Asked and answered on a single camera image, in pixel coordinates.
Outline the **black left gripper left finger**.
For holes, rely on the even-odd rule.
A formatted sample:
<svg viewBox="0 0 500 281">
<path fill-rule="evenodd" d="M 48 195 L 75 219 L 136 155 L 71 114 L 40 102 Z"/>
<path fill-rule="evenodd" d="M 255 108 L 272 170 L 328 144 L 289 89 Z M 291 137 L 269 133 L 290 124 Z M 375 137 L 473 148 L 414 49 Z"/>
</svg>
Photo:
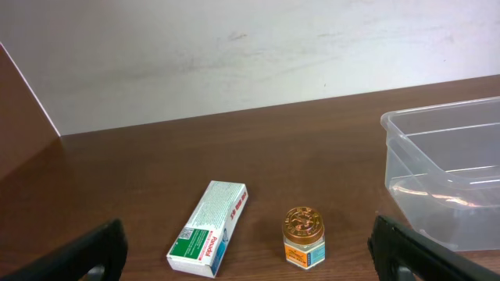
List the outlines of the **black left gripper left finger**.
<svg viewBox="0 0 500 281">
<path fill-rule="evenodd" d="M 127 238 L 120 219 L 106 222 L 1 279 L 79 280 L 101 266 L 101 280 L 121 277 L 128 252 Z"/>
</svg>

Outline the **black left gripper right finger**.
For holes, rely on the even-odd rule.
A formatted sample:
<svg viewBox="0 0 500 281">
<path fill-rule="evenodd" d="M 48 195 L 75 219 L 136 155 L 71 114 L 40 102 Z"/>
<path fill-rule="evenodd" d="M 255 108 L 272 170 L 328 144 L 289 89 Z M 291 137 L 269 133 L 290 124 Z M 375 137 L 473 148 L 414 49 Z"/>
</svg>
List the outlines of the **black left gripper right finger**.
<svg viewBox="0 0 500 281">
<path fill-rule="evenodd" d="M 375 218 L 367 245 L 380 280 L 499 281 L 499 274 L 385 215 Z"/>
</svg>

